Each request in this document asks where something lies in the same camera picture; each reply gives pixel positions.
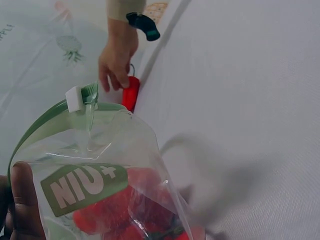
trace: white clip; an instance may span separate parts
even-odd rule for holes
[[[85,105],[81,95],[81,87],[74,86],[65,93],[66,104],[68,105],[69,113],[84,110]]]

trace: human hand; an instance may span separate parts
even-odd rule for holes
[[[0,176],[0,240],[46,240],[41,224],[38,200],[30,166],[17,162],[11,170],[11,189],[8,179]]]
[[[99,57],[99,79],[106,92],[129,87],[130,61],[138,49],[137,30],[128,23],[108,19],[108,42]]]

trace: beige sleeve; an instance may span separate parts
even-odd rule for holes
[[[147,0],[106,0],[108,18],[127,22],[128,13],[142,13]]]

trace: mattress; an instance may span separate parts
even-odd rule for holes
[[[320,239],[320,1],[194,0],[135,114],[226,240]]]
[[[171,18],[161,25],[169,3],[148,0],[144,12],[162,34]],[[138,35],[131,61],[136,72],[148,48],[145,35]],[[6,173],[13,149],[41,114],[65,99],[72,87],[98,80],[98,57],[107,40],[105,0],[0,2],[0,174]],[[100,87],[99,96],[100,102],[120,103],[122,93],[105,94]]]

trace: clear plastic bag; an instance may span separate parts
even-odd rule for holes
[[[175,190],[153,130],[122,105],[81,90],[84,109],[66,100],[44,113],[15,148],[8,169],[33,172],[41,221],[51,240],[203,240]]]

